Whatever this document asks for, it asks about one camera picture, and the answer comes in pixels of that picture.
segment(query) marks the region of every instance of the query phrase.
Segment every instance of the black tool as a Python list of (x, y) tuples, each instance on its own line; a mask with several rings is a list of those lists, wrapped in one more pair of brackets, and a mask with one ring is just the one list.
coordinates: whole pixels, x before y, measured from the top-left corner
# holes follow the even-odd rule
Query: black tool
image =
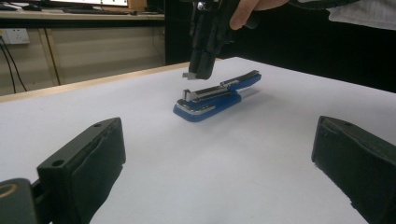
[[(225, 44), (233, 40), (230, 19), (240, 0), (180, 0), (193, 5), (190, 36), (192, 55), (187, 79), (209, 79), (212, 75), (216, 56)], [(257, 17), (250, 17), (248, 28), (255, 28)]]
[(396, 223), (396, 146), (349, 122), (320, 117), (312, 161), (369, 223)]
[(0, 183), (0, 223), (89, 223), (124, 163), (121, 120), (98, 122), (43, 161), (33, 185)]

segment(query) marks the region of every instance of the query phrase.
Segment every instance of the electrical outlet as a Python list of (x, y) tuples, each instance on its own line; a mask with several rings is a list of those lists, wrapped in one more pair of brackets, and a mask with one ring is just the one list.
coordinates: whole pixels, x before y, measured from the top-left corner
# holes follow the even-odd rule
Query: electrical outlet
[(29, 35), (26, 29), (0, 29), (0, 36), (6, 44), (29, 44)]

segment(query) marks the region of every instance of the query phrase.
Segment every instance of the screw hole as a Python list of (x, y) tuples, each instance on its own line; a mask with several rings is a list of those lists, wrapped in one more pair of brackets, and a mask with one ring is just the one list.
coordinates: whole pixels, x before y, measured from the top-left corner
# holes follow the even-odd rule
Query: screw hole
[(52, 163), (52, 166), (60, 166), (62, 164), (64, 164), (64, 161), (55, 161)]

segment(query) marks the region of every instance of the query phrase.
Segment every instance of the beige wall panel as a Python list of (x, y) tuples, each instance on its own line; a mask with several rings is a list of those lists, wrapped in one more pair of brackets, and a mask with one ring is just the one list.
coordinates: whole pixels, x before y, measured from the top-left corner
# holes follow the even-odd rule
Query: beige wall panel
[(52, 29), (65, 84), (163, 66), (163, 29)]
[[(27, 30), (30, 44), (7, 45), (9, 52), (14, 58), (15, 64), (21, 75), (21, 79), (28, 91), (52, 87), (52, 78), (46, 60), (46, 55), (41, 44), (37, 29)], [(13, 94), (12, 81), (9, 74), (7, 60), (0, 52), (0, 95)], [(17, 92), (24, 91), (18, 80), (17, 73), (12, 61), (9, 60), (14, 74)]]

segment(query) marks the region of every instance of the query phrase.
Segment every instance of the metal tip of tool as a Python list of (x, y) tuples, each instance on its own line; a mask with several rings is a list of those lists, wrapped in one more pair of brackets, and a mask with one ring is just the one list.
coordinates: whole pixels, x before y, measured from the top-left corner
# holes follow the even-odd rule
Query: metal tip of tool
[(186, 77), (187, 80), (195, 80), (197, 79), (197, 75), (195, 73), (183, 73), (183, 77)]

